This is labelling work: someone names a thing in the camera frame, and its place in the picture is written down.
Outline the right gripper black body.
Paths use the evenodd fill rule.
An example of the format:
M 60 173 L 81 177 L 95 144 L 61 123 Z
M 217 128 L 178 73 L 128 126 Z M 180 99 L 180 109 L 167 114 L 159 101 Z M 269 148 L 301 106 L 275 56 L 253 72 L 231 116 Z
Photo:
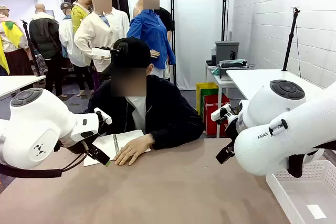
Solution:
M 237 123 L 236 120 L 230 121 L 225 129 L 226 136 L 230 138 L 232 141 L 234 141 L 236 137 L 239 135 L 236 129 L 236 123 Z

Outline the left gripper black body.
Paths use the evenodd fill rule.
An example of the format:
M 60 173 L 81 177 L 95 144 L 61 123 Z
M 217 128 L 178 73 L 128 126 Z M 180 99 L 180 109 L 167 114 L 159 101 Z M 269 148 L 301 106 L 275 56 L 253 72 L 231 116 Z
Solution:
M 79 141 L 79 142 L 74 142 L 74 145 L 70 146 L 70 142 L 69 141 L 60 141 L 60 144 L 63 148 L 66 148 L 67 150 L 71 151 L 74 154 L 80 154 L 80 153 L 85 153 L 86 149 L 83 145 L 83 143 L 85 143 L 87 145 L 87 147 L 89 147 L 89 145 L 91 144 L 91 141 L 89 140 L 83 140 L 83 141 Z

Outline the person's left hand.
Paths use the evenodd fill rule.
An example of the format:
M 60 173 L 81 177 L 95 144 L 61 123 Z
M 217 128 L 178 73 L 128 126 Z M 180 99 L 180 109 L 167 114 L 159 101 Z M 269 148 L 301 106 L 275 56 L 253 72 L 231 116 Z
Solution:
M 122 166 L 129 161 L 128 165 L 132 165 L 142 153 L 150 149 L 152 144 L 154 144 L 154 138 L 151 134 L 131 140 L 116 154 L 113 159 L 114 164 Z

